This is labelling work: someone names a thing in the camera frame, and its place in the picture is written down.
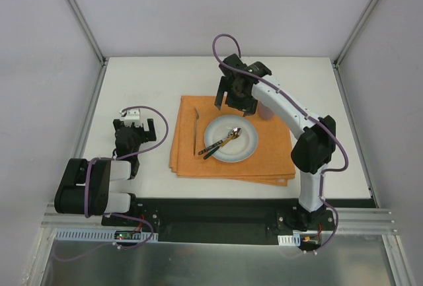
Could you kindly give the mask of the silver spoon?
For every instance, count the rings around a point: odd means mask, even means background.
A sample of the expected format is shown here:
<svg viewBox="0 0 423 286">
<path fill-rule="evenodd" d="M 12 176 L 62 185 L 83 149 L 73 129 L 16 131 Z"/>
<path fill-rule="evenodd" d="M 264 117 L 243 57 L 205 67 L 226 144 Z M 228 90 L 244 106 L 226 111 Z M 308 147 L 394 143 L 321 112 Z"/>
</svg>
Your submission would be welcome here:
<svg viewBox="0 0 423 286">
<path fill-rule="evenodd" d="M 233 128 L 227 135 L 226 138 L 223 138 L 219 141 L 216 141 L 215 143 L 212 143 L 211 145 L 209 145 L 208 147 L 202 149 L 201 151 L 198 152 L 198 155 L 203 155 L 204 153 L 207 153 L 208 151 L 220 146 L 221 144 L 223 144 L 225 141 L 233 139 L 233 138 L 238 138 L 238 136 L 241 134 L 242 129 L 240 127 L 235 127 Z"/>
</svg>

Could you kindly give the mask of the silver fork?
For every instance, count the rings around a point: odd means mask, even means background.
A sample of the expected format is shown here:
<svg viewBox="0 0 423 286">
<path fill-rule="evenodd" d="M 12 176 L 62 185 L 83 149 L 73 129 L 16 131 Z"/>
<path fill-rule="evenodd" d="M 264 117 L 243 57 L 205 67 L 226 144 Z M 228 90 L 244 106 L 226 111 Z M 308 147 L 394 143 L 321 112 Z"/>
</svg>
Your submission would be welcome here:
<svg viewBox="0 0 423 286">
<path fill-rule="evenodd" d="M 194 107 L 195 118 L 194 118 L 194 126 L 193 126 L 193 155 L 196 155 L 196 143 L 197 143 L 197 126 L 198 120 L 200 118 L 200 114 L 197 108 Z"/>
</svg>

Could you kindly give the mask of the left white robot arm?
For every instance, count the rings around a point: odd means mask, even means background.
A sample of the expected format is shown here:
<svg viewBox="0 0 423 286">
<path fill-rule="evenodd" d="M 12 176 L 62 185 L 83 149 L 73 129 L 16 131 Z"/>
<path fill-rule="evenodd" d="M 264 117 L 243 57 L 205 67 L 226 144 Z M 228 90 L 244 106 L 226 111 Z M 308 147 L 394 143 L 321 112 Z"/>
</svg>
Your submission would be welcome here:
<svg viewBox="0 0 423 286">
<path fill-rule="evenodd" d="M 137 152 L 142 144 L 156 141 L 154 120 L 147 119 L 148 128 L 122 120 L 113 121 L 117 158 L 98 159 L 90 164 L 87 159 L 70 159 L 63 173 L 54 198 L 54 208 L 63 214 L 103 215 L 117 213 L 117 218 L 127 226 L 139 221 L 140 210 L 131 204 L 131 195 L 110 192 L 110 183 L 131 180 L 139 170 Z"/>
</svg>

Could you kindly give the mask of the white blue-rimmed plate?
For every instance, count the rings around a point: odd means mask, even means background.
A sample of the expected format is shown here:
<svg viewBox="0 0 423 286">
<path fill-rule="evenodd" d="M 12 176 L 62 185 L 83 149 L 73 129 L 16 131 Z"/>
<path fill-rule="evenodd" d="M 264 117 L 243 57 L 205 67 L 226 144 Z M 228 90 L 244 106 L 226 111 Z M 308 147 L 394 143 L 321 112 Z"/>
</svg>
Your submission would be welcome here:
<svg viewBox="0 0 423 286">
<path fill-rule="evenodd" d="M 241 128 L 241 135 L 218 149 L 211 156 L 221 162 L 241 162 L 249 158 L 258 147 L 256 128 L 246 119 L 235 115 L 224 115 L 216 118 L 206 128 L 204 144 L 210 146 L 223 139 L 233 129 Z"/>
</svg>

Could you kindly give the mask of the gold-tipped knife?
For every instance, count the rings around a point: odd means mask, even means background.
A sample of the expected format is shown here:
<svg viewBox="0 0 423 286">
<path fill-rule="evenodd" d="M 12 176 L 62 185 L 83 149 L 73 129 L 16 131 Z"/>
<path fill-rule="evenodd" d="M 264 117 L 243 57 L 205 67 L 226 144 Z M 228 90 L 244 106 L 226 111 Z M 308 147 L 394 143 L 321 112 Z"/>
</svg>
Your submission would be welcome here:
<svg viewBox="0 0 423 286">
<path fill-rule="evenodd" d="M 238 138 L 237 134 L 232 135 L 231 137 L 227 138 L 222 144 L 214 147 L 208 154 L 206 154 L 203 159 L 209 159 L 211 156 L 213 156 L 214 153 L 216 153 L 221 147 L 224 147 L 226 144 L 228 144 L 228 142 L 230 142 L 233 139 Z"/>
</svg>

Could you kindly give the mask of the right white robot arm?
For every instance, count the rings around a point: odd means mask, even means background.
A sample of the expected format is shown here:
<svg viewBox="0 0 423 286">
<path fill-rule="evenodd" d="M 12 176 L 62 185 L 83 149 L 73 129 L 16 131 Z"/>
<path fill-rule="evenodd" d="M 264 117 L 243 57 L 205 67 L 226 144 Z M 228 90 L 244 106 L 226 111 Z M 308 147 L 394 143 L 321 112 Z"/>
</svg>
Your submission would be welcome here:
<svg viewBox="0 0 423 286">
<path fill-rule="evenodd" d="M 247 65 L 232 54 L 218 62 L 223 76 L 215 98 L 217 109 L 226 104 L 250 116 L 261 103 L 277 115 L 296 138 L 291 159 L 300 170 L 301 179 L 299 205 L 302 210 L 297 213 L 297 223 L 306 230 L 315 228 L 321 222 L 318 209 L 323 206 L 319 176 L 335 150 L 334 119 L 330 116 L 314 118 L 282 91 L 271 70 L 260 61 Z"/>
</svg>

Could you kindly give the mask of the lilac plastic cup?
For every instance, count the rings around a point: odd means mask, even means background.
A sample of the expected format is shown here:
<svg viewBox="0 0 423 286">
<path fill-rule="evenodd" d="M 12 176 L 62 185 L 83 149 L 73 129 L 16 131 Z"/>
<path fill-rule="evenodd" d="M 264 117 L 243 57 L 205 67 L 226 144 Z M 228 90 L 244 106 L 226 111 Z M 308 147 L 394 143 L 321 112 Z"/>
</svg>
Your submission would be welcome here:
<svg viewBox="0 0 423 286">
<path fill-rule="evenodd" d="M 274 116 L 273 111 L 262 102 L 258 103 L 258 115 L 262 120 L 271 120 Z"/>
</svg>

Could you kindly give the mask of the orange cloth napkin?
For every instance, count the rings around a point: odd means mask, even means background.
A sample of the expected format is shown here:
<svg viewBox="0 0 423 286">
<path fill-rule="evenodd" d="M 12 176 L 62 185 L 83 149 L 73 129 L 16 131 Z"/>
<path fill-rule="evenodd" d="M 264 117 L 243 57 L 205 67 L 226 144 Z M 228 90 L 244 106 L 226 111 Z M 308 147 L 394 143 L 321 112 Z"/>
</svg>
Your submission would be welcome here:
<svg viewBox="0 0 423 286">
<path fill-rule="evenodd" d="M 213 96 L 182 96 L 175 125 L 169 167 L 179 177 L 186 178 L 230 178 L 263 182 L 285 186 L 295 178 L 295 167 L 291 160 L 291 133 L 287 125 L 277 116 L 262 120 L 258 114 L 247 116 L 258 132 L 258 147 L 241 162 L 221 162 L 214 157 L 204 160 L 197 155 L 205 148 L 204 133 L 214 119 L 223 115 L 243 117 L 240 111 L 223 105 L 218 110 Z M 200 118 L 197 126 L 196 155 L 193 155 L 193 126 L 195 112 Z"/>
</svg>

